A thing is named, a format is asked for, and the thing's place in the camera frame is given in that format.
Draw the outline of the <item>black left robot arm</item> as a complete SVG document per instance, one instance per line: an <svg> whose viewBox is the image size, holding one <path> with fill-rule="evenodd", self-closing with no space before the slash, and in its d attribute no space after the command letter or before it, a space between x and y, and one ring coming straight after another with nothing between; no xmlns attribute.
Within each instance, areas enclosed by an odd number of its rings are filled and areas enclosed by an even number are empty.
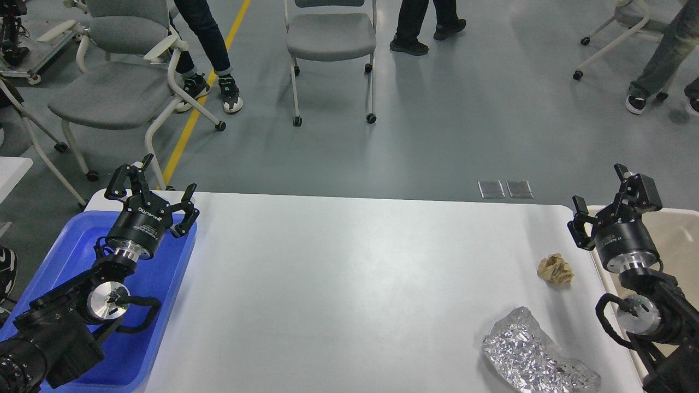
<svg viewBox="0 0 699 393"><path fill-rule="evenodd" d="M67 385L105 360L102 346L110 335L139 334L158 317L164 302L133 294L125 281L138 262L155 256L167 233L190 236L200 212L194 183L175 204L149 188L144 172L153 159L147 154L140 164L115 170L105 198L123 208L96 239L90 268L30 301L14 319L16 333L2 341L3 392Z"/></svg>

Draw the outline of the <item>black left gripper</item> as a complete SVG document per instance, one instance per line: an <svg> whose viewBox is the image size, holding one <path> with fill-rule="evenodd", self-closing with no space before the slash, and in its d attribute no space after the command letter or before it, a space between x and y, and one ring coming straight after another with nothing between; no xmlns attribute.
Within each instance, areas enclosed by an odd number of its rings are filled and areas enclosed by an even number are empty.
<svg viewBox="0 0 699 393"><path fill-rule="evenodd" d="M150 165L154 154L148 153L138 164L123 164L115 169L108 182L104 197L109 200L125 200L112 229L106 236L106 244L112 249L133 249L138 259L152 259L169 229L174 238L183 237L191 231L200 211L192 201L197 184L190 184L180 203L170 205L169 201L149 189L145 169ZM131 185L131 195L127 198L126 181ZM181 222L173 224L173 212L183 211Z"/></svg>

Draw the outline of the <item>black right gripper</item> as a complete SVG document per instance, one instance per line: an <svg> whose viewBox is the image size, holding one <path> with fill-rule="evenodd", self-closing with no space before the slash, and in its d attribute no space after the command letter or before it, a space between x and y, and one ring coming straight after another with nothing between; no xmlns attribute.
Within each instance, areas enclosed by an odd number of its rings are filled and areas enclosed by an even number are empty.
<svg viewBox="0 0 699 393"><path fill-rule="evenodd" d="M632 264L653 266L661 257L642 215L662 209L656 183L619 163L614 165L614 170L621 184L608 206L610 217L590 216L584 198L574 195L575 212L567 228L577 248L597 249L603 268L609 272L621 273ZM592 234L587 232L587 224L592 226Z"/></svg>

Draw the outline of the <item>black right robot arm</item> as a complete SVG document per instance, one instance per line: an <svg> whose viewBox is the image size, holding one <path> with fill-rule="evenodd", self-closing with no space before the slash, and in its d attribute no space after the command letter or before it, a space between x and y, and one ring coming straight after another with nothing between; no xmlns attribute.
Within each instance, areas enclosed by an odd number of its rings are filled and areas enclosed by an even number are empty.
<svg viewBox="0 0 699 393"><path fill-rule="evenodd" d="M615 164L620 188L611 204L591 216L581 196L573 197L575 214L567 228L578 248L597 250L604 270L616 273L624 299L604 294L596 305L602 328L617 344L639 356L647 375L646 392L698 390L698 313L677 279L654 270L661 256L642 221L662 209L651 177Z"/></svg>

